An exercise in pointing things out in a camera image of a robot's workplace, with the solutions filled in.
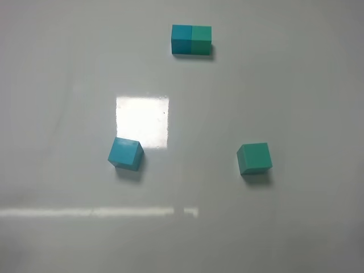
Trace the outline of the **blue template cube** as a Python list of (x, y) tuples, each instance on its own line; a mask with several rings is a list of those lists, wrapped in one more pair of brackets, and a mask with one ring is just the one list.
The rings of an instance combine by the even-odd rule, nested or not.
[(192, 49), (192, 26), (172, 25), (171, 50), (173, 55), (190, 55)]

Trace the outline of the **green template cube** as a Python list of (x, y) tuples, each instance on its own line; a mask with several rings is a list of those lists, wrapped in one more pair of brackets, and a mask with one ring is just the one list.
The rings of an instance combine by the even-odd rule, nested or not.
[(192, 26), (191, 54), (209, 56), (212, 46), (211, 26)]

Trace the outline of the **green loose cube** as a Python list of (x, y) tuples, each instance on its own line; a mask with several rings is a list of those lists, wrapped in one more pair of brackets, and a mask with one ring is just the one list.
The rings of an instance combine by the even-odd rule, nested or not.
[(268, 143), (243, 144), (237, 151), (237, 159), (241, 175), (266, 173), (272, 168)]

